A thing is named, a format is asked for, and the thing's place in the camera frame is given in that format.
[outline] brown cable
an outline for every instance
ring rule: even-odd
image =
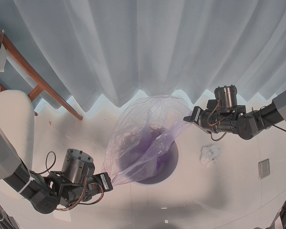
[[[209,123],[209,119],[210,119],[211,115],[214,114],[214,112],[216,111],[216,109],[217,109],[218,106],[219,106],[219,101],[220,101],[220,99],[218,100],[218,103],[217,103],[215,109],[209,114],[208,118],[206,119],[206,122],[208,123],[209,126],[215,126],[216,124],[218,124],[219,122],[221,122],[222,120],[225,119],[225,118],[222,118],[222,119],[220,119],[219,121],[216,121],[216,122],[213,123],[213,124],[210,124],[210,123]],[[215,141],[215,142],[217,142],[217,141],[223,139],[223,137],[224,137],[225,135],[226,135],[226,132],[225,132],[220,138],[218,138],[218,139],[213,139],[213,137],[212,137],[212,131],[211,131],[211,139],[212,139],[213,141]]]
[[[68,210],[73,209],[75,206],[77,206],[81,202],[81,200],[84,198],[84,194],[86,192],[86,186],[87,186],[87,178],[85,177],[82,194],[80,195],[80,198],[76,201],[76,203],[71,205],[68,208],[56,208],[56,210],[58,210],[58,211],[68,211]]]
[[[211,139],[213,140],[213,141],[215,141],[215,142],[217,142],[217,141],[220,141],[221,139],[223,139],[223,137],[226,135],[226,132],[220,137],[220,138],[218,138],[218,139],[213,139],[213,137],[212,137],[212,132],[211,132]]]
[[[80,203],[80,204],[82,204],[82,205],[92,205],[92,204],[96,204],[96,203],[98,203],[99,201],[101,201],[102,200],[102,198],[104,197],[104,189],[103,189],[103,187],[101,186],[101,185],[99,185],[99,184],[97,184],[99,187],[100,187],[100,189],[101,189],[101,192],[102,192],[102,194],[101,194],[101,196],[97,199],[97,200],[95,200],[94,202],[92,202],[92,203],[89,203],[89,204],[85,204],[85,203]]]

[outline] chair seat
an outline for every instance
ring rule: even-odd
[[[32,169],[34,109],[24,92],[19,90],[0,92],[0,128],[27,168]],[[24,199],[3,180],[0,180],[0,190],[12,198]]]

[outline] barcode label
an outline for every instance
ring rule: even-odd
[[[195,116],[195,121],[197,121],[197,120],[198,120],[199,113],[200,113],[200,108],[198,108],[198,110],[197,110],[197,113],[196,113],[196,116]]]
[[[101,174],[101,178],[102,178],[102,182],[103,182],[103,184],[104,184],[105,189],[108,190],[109,187],[108,187],[108,185],[107,185],[107,181],[106,181],[106,179],[105,179],[104,174]]]

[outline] curtain fold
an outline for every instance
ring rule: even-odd
[[[193,103],[230,84],[246,101],[286,90],[286,0],[0,0],[0,27],[86,112],[102,93],[120,107],[138,90]],[[18,75],[1,82],[34,88],[8,63]]]

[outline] purple plastic bag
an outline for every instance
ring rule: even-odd
[[[155,176],[175,139],[190,126],[187,102],[174,96],[145,97],[121,114],[108,144],[103,172],[112,185]]]

